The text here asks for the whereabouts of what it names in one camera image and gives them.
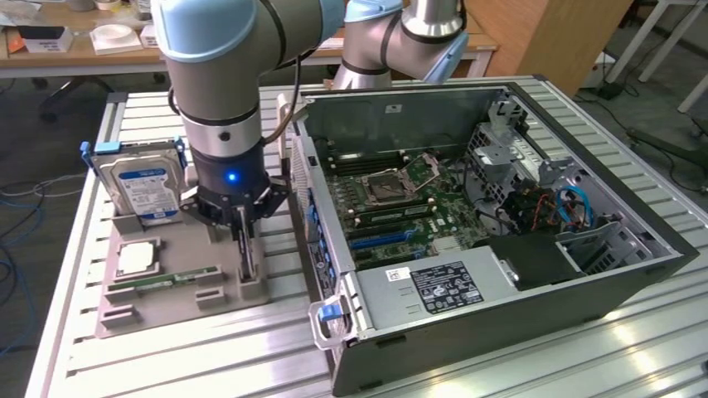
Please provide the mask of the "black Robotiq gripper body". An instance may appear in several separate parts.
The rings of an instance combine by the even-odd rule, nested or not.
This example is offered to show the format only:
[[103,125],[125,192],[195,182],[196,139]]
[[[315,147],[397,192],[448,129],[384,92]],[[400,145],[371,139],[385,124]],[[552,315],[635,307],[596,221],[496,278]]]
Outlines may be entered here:
[[192,150],[193,166],[199,177],[197,199],[201,208],[256,206],[255,200],[269,187],[263,152],[261,143],[237,156],[225,158],[204,154],[197,149]]

